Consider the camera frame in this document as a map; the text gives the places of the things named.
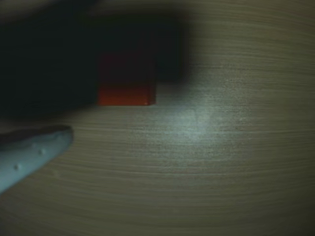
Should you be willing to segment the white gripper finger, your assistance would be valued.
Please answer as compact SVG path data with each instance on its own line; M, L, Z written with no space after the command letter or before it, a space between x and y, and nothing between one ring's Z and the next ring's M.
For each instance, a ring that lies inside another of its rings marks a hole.
M5 192L63 154L72 142L73 129L66 125L1 133L0 192Z
M71 20L0 27L0 113L46 116L96 102L93 54Z

